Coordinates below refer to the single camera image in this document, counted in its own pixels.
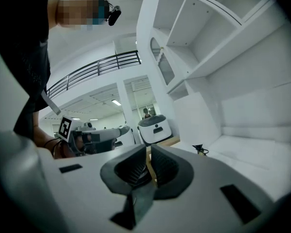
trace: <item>metal handrail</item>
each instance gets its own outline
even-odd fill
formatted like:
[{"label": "metal handrail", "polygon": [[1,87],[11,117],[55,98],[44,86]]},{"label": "metal handrail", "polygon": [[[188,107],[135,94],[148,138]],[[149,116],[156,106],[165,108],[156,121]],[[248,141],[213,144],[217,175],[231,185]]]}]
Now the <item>metal handrail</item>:
[{"label": "metal handrail", "polygon": [[135,65],[140,65],[141,61],[138,56],[138,51],[130,51],[125,53],[120,53],[112,55],[92,63],[89,63],[60,79],[54,85],[52,85],[47,90],[47,95],[53,98],[63,91],[67,91],[70,86],[75,86],[82,83],[84,79],[88,80],[90,78],[100,76],[108,70],[114,71],[125,67],[131,67]]}]

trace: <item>neck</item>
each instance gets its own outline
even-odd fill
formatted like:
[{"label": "neck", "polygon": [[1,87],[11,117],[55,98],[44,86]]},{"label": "neck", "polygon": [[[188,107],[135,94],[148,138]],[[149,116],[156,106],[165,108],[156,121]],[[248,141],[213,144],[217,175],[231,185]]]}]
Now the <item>neck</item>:
[{"label": "neck", "polygon": [[48,29],[56,27],[56,12],[59,0],[48,0]]}]

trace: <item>fluorescent light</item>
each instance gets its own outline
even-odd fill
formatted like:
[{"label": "fluorescent light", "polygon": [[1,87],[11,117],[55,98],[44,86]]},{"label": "fluorescent light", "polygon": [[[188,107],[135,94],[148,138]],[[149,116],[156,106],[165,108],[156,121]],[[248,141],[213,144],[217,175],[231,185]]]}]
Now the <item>fluorescent light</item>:
[{"label": "fluorescent light", "polygon": [[111,100],[113,103],[115,103],[116,105],[118,105],[118,106],[121,106],[121,104],[118,102],[118,101],[116,101],[115,99],[113,99],[113,100]]}]

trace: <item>person in background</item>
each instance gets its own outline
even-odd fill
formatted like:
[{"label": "person in background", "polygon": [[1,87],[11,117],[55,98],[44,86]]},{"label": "person in background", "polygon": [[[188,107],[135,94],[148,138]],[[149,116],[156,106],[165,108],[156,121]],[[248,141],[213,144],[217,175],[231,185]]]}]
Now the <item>person in background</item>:
[{"label": "person in background", "polygon": [[142,119],[146,119],[146,118],[149,118],[151,117],[151,115],[149,114],[149,111],[147,110],[147,108],[144,108],[144,117]]},{"label": "person in background", "polygon": [[[38,113],[48,106],[41,93],[46,92],[50,77],[49,31],[56,26],[87,29],[91,25],[106,24],[109,11],[110,4],[107,0],[0,2],[0,55],[30,96],[17,120],[14,132],[31,139],[37,147],[50,150],[55,158],[74,155],[65,142],[61,144],[59,139],[47,135],[39,128]],[[77,142],[81,147],[82,138],[77,139]]]}]

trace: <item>ceiling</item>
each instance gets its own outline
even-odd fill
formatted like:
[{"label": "ceiling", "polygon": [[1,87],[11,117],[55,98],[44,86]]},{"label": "ceiling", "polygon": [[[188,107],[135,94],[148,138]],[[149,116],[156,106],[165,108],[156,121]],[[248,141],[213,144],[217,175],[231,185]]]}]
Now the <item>ceiling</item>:
[{"label": "ceiling", "polygon": [[[155,97],[148,78],[138,79],[125,83],[126,91],[132,110],[155,102]],[[93,91],[60,107],[64,115],[79,117],[83,121],[101,119],[123,112],[122,106],[112,102],[121,102],[116,84],[112,84]],[[45,116],[46,120],[59,121],[54,112]]]},{"label": "ceiling", "polygon": [[119,5],[122,15],[112,27],[93,25],[92,30],[73,30],[53,28],[48,36],[48,53],[51,68],[73,55],[79,55],[89,49],[111,43],[121,35],[136,33],[136,25],[143,0],[108,0]]}]

